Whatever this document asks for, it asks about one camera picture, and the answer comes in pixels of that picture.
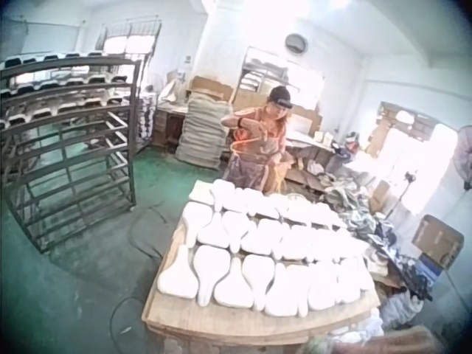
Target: metal shelving rack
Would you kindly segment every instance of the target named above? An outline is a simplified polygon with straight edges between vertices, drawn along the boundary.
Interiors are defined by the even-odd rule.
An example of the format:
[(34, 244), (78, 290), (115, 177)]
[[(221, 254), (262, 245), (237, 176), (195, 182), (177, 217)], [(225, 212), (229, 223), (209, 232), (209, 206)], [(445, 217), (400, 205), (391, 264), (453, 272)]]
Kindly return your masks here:
[[(41, 61), (0, 71), (8, 80), (27, 72), (75, 66), (132, 65), (132, 83), (92, 83), (35, 91), (1, 100), (3, 108), (27, 106), (60, 94), (127, 88), (125, 103), (78, 108), (11, 125), (0, 132), (2, 195), (24, 234), (40, 253), (136, 205), (137, 80), (140, 61), (81, 57)], [(76, 123), (64, 123), (75, 118)], [(87, 147), (93, 139), (104, 144)]]

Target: person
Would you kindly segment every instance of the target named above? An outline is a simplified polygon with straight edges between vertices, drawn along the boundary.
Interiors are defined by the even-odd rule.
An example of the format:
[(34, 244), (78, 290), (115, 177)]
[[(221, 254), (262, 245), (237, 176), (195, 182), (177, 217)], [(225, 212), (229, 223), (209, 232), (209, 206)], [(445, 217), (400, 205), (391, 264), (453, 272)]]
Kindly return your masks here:
[(234, 130), (233, 153), (223, 179), (236, 187), (263, 190), (269, 169), (276, 169), (287, 157), (285, 134), (293, 105), (290, 92), (284, 86), (273, 88), (262, 107), (247, 108), (224, 117), (221, 124)]

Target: concrete floor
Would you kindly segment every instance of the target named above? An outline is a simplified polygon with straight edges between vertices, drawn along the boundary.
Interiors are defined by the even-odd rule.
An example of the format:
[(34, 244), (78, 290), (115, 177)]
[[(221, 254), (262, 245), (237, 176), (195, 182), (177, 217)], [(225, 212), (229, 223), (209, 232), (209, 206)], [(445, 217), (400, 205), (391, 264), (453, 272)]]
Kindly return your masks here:
[(141, 152), (134, 171), (138, 205), (132, 212), (48, 255), (36, 251), (2, 204), (1, 336), (12, 353), (159, 353), (159, 341), (141, 321), (159, 267), (153, 249), (166, 251), (195, 181), (222, 173), (157, 150)]

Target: cloth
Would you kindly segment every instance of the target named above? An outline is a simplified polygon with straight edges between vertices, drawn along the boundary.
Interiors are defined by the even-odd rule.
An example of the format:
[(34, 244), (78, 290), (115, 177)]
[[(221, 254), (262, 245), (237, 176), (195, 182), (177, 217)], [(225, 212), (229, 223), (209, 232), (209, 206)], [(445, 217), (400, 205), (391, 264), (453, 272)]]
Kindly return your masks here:
[(336, 178), (335, 181), (323, 178), (321, 183), (326, 186), (322, 200), (339, 214), (349, 231), (357, 232), (361, 238), (375, 232), (377, 222), (370, 214), (369, 193), (365, 187), (348, 177)]
[(231, 106), (227, 102), (215, 101), (205, 94), (192, 94), (176, 158), (218, 169), (228, 135), (228, 129), (221, 125), (221, 119), (230, 113)]
[(278, 138), (240, 144), (233, 143), (233, 154), (229, 159), (223, 179), (239, 188), (263, 191), (269, 174), (269, 159), (278, 151)]

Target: workbench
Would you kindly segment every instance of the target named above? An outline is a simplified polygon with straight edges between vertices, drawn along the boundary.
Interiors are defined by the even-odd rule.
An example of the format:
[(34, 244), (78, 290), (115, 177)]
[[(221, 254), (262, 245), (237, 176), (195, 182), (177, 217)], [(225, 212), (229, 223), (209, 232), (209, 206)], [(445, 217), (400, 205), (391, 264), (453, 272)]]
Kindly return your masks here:
[(177, 145), (180, 135), (182, 135), (182, 125), (187, 112), (186, 105), (158, 105), (154, 114), (152, 144), (163, 148), (168, 144)]
[[(203, 187), (201, 181), (196, 184)], [(214, 300), (201, 307), (196, 300), (162, 294), (156, 287), (157, 277), (174, 262), (178, 247), (185, 241), (185, 231), (180, 220), (142, 313), (143, 322), (155, 333), (220, 346), (285, 346), (304, 343), (311, 336), (327, 334), (340, 327), (355, 327), (380, 305), (377, 293), (372, 289), (350, 304), (310, 311), (305, 318), (282, 318), (250, 309), (227, 308), (217, 305)]]

